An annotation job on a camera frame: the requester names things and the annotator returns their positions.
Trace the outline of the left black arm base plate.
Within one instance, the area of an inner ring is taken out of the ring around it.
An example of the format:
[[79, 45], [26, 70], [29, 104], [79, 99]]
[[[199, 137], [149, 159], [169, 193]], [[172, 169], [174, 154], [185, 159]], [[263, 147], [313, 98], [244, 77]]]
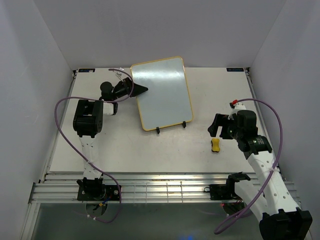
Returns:
[[79, 187], [76, 199], [78, 201], [119, 201], [120, 191], [116, 185], [105, 185], [100, 187]]

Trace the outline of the yellow black eraser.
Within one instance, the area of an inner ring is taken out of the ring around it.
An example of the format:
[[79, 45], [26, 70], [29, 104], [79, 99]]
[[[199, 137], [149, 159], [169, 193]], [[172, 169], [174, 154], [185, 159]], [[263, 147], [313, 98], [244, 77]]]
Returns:
[[211, 151], [213, 153], [219, 153], [220, 152], [220, 140], [218, 138], [213, 137], [211, 139]]

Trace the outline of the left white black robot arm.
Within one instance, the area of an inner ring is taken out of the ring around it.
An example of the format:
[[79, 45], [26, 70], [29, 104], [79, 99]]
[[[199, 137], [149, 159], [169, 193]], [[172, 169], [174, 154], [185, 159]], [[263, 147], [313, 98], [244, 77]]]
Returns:
[[118, 111], [116, 100], [124, 96], [137, 97], [149, 89], [126, 77], [113, 86], [105, 81], [100, 85], [101, 96], [98, 100], [80, 99], [73, 118], [73, 129], [77, 133], [82, 154], [85, 159], [83, 178], [77, 181], [81, 194], [94, 200], [106, 199], [103, 173], [99, 165], [98, 137], [103, 128], [104, 115], [113, 116]]

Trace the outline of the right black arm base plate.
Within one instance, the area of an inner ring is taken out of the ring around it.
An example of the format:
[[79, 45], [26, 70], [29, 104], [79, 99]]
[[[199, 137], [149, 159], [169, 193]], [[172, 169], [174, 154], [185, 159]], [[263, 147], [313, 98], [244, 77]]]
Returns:
[[227, 184], [210, 184], [203, 189], [203, 192], [208, 193], [209, 198], [212, 201], [240, 199], [240, 197], [235, 193], [234, 188], [227, 186]]

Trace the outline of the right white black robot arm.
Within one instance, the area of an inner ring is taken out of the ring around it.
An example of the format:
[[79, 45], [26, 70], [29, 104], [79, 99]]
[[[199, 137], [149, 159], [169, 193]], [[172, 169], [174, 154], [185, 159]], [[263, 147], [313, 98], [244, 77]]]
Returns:
[[217, 135], [219, 127], [222, 139], [236, 140], [261, 184], [257, 189], [248, 175], [234, 173], [224, 185], [226, 194], [245, 202], [258, 220], [264, 240], [305, 239], [313, 218], [308, 210], [301, 210], [273, 167], [273, 150], [268, 139], [258, 134], [256, 113], [246, 109], [234, 110], [230, 115], [217, 113], [208, 128], [211, 137]]

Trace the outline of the yellow framed whiteboard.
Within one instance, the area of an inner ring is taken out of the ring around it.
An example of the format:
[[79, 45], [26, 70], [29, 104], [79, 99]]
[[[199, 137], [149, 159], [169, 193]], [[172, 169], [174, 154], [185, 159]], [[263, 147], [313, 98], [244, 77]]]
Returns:
[[194, 113], [180, 56], [133, 64], [133, 81], [148, 90], [136, 97], [142, 129], [146, 132], [192, 122]]

